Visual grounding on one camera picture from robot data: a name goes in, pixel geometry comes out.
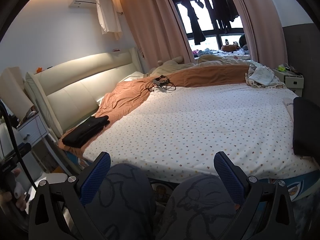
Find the white wall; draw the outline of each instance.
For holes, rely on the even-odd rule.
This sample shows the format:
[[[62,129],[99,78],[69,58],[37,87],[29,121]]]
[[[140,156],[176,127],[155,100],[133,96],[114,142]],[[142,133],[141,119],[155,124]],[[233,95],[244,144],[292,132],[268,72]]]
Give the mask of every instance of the white wall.
[[[309,15],[296,0],[273,0],[282,27],[313,23]]]
[[[0,43],[0,73],[19,66],[24,76],[88,55],[127,49],[136,44],[119,16],[123,37],[102,34],[97,10],[71,8],[68,0],[30,0],[12,22]]]

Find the upholstered headboard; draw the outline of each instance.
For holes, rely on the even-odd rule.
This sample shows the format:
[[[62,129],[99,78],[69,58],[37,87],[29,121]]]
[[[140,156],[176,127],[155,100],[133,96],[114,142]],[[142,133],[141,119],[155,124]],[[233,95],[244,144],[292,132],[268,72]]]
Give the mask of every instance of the upholstered headboard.
[[[135,71],[135,48],[71,60],[38,74],[27,73],[25,89],[49,128],[60,138],[98,109],[97,101]]]

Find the polka dot bedsheet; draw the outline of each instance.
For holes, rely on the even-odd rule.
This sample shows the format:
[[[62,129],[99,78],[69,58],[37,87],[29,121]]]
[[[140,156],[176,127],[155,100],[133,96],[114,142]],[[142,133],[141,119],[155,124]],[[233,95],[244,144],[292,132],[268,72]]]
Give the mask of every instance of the polka dot bedsheet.
[[[258,179],[315,171],[311,160],[293,153],[285,97],[296,95],[246,84],[157,90],[92,142],[84,158],[94,161],[107,151],[112,164],[132,163],[153,179],[177,183],[199,173],[217,175],[213,157],[219,151]]]

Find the pink curtain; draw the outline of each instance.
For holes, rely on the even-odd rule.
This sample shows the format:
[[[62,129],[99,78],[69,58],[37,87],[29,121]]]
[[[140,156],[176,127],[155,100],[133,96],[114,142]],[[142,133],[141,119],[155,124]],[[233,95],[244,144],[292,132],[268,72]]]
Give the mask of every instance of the pink curtain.
[[[182,22],[172,0],[120,0],[138,49],[149,69],[183,56],[195,62]]]
[[[288,63],[282,25],[272,0],[233,0],[251,59],[270,68]]]

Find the black coat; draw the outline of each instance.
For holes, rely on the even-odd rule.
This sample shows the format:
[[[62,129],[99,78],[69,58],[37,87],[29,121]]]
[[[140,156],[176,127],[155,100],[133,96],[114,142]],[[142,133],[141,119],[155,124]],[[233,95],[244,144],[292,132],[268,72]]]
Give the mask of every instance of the black coat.
[[[218,24],[217,24],[217,15],[216,15],[216,12],[215,10],[212,8],[211,6],[211,3],[209,0],[204,0],[204,4],[205,4],[205,7],[207,8],[208,12],[209,12],[209,16],[210,16],[210,20],[211,20],[211,23],[212,23],[212,26],[213,26],[213,29],[214,30],[218,30]]]
[[[238,16],[238,11],[233,0],[226,0],[230,12],[230,21],[233,22]]]
[[[231,15],[226,0],[212,0],[213,9],[221,29],[231,28]]]
[[[200,45],[201,42],[205,41],[205,36],[199,26],[199,18],[196,15],[195,9],[192,7],[190,0],[182,0],[181,4],[188,10],[188,17],[190,18],[191,22],[191,29],[193,38],[195,40],[195,45]]]

